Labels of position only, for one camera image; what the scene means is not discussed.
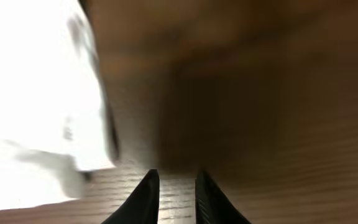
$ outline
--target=white fabric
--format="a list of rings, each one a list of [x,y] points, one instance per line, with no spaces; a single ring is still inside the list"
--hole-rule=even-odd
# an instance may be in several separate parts
[[[0,0],[0,209],[84,194],[112,168],[90,25],[76,0]]]

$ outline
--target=folded cloth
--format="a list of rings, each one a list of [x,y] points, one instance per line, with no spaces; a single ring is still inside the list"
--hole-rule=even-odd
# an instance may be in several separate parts
[[[0,0],[0,209],[81,198],[114,167],[89,22],[76,0]]]

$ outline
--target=black pointed object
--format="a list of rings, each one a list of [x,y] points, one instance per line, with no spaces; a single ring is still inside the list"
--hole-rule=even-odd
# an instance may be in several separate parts
[[[250,224],[221,191],[215,181],[201,171],[196,179],[197,224]]]
[[[157,224],[160,177],[150,170],[127,200],[102,224]]]

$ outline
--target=wood grain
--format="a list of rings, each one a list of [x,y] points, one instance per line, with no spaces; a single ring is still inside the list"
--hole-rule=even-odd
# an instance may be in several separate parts
[[[0,223],[101,223],[159,168],[159,223],[208,169],[256,224],[358,223],[358,1],[91,1],[122,164]]]

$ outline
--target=white cloth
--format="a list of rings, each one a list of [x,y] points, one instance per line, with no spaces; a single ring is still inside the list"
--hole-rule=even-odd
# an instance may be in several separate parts
[[[0,209],[83,196],[112,168],[89,22],[76,0],[0,0]]]

